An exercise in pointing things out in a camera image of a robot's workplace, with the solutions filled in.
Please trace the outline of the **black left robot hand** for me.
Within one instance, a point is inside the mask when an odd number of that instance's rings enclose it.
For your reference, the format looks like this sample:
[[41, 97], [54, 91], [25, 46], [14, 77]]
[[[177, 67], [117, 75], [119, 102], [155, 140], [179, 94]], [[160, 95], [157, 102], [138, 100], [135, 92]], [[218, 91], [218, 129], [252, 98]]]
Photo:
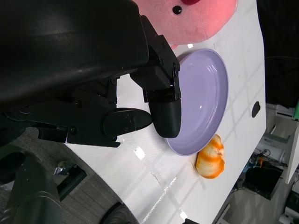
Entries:
[[26, 128], [62, 143], [181, 127], [177, 57], [131, 0], [0, 3], [0, 143]]

